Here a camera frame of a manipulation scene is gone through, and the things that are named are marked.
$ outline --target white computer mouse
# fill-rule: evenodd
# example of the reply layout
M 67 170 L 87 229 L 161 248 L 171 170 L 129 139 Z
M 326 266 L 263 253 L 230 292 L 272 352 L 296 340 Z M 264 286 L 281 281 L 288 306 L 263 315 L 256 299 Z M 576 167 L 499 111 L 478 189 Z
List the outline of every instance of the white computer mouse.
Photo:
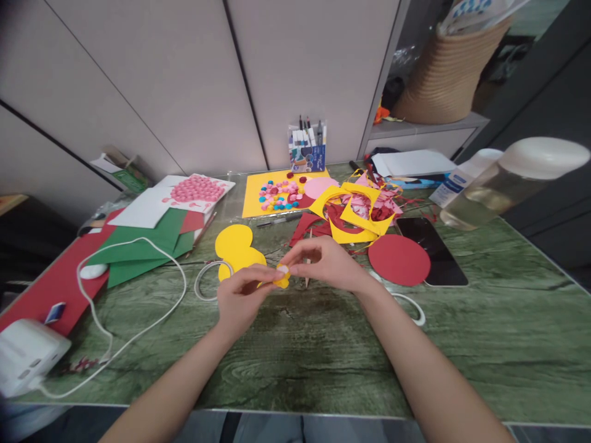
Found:
M 80 270 L 80 278 L 84 280 L 92 280 L 100 277 L 107 270 L 107 265 L 89 265 Z

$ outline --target bottle cap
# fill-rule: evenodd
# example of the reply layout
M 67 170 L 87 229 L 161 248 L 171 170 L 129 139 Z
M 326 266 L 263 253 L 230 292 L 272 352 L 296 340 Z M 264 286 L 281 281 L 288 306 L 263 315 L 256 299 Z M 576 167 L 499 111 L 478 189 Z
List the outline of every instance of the bottle cap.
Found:
M 507 148 L 499 165 L 522 177 L 553 180 L 583 166 L 591 153 L 578 143 L 552 137 L 530 137 Z

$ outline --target shelf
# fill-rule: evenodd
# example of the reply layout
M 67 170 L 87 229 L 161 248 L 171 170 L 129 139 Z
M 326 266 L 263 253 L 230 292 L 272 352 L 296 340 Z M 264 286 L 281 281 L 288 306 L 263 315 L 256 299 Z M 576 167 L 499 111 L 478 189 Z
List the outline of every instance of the shelf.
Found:
M 388 122 L 382 121 L 380 124 L 371 127 L 369 133 L 370 140 L 380 138 L 402 137 L 404 135 L 426 134 L 429 132 L 442 132 L 455 129 L 467 129 L 483 127 L 488 123 L 488 118 L 480 114 L 471 112 L 465 119 L 441 125 L 425 125 L 409 122 Z

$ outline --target woven basket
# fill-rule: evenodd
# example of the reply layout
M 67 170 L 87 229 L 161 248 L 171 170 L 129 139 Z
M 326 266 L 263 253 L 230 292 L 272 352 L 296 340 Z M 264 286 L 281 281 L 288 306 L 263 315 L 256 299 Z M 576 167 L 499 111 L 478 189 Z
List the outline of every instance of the woven basket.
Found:
M 434 34 L 391 115 L 412 123 L 452 123 L 468 116 L 480 73 L 511 25 L 464 36 Z

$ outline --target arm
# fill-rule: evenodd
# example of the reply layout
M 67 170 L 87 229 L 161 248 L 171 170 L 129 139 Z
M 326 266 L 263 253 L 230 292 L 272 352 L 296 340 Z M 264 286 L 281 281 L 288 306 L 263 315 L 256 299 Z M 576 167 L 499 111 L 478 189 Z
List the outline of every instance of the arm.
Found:
M 302 264 L 311 258 L 313 264 Z M 282 263 L 292 275 L 326 281 L 355 294 L 430 443 L 513 442 L 456 367 L 388 291 L 330 237 L 298 242 Z
M 283 273 L 262 265 L 239 270 L 218 291 L 219 322 L 139 397 L 100 440 L 161 443 L 180 431 L 209 377 L 250 327 Z M 267 282 L 257 289 L 259 282 Z

